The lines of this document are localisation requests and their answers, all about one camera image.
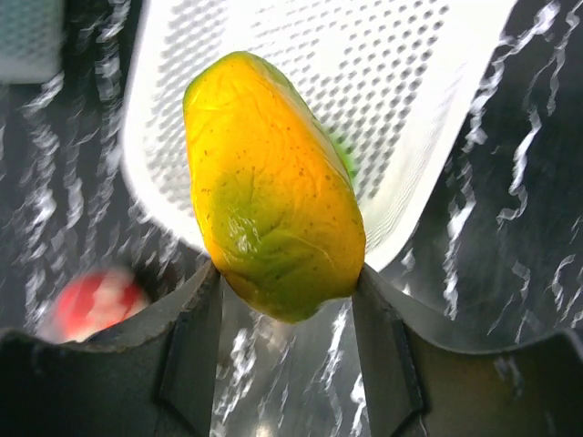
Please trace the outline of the green fake watermelon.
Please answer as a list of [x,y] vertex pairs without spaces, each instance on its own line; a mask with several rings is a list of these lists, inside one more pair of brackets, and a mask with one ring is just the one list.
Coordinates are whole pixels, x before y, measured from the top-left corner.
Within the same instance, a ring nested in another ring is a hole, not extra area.
[[344,168],[350,178],[351,184],[358,173],[358,165],[352,156],[352,147],[346,142],[343,136],[331,135],[334,149],[343,162]]

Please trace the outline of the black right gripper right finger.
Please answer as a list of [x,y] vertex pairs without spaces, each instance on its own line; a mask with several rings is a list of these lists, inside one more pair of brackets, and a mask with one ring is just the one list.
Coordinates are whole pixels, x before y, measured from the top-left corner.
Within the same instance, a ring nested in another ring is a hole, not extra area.
[[374,436],[579,436],[582,331],[499,348],[370,267],[353,319]]

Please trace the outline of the red fake tomato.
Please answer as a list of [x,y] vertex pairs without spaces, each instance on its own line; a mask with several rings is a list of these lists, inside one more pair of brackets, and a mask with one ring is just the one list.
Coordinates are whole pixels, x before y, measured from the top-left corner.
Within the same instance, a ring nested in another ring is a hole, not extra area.
[[58,293],[37,335],[54,343],[82,342],[150,303],[128,269],[94,270],[73,279]]

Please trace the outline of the orange green fake mango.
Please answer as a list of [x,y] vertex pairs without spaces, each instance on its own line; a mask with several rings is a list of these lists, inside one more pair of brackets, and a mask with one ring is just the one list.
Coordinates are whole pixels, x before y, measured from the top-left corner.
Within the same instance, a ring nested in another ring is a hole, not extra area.
[[285,75],[230,53],[189,84],[183,116],[200,234],[238,296],[297,323],[352,295],[366,236],[351,178]]

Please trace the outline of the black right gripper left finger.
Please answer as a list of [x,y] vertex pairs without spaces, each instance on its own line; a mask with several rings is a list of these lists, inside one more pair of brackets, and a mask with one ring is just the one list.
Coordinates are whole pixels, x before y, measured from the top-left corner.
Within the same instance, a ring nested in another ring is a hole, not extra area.
[[92,340],[1,332],[4,436],[206,436],[222,318],[220,274],[181,287]]

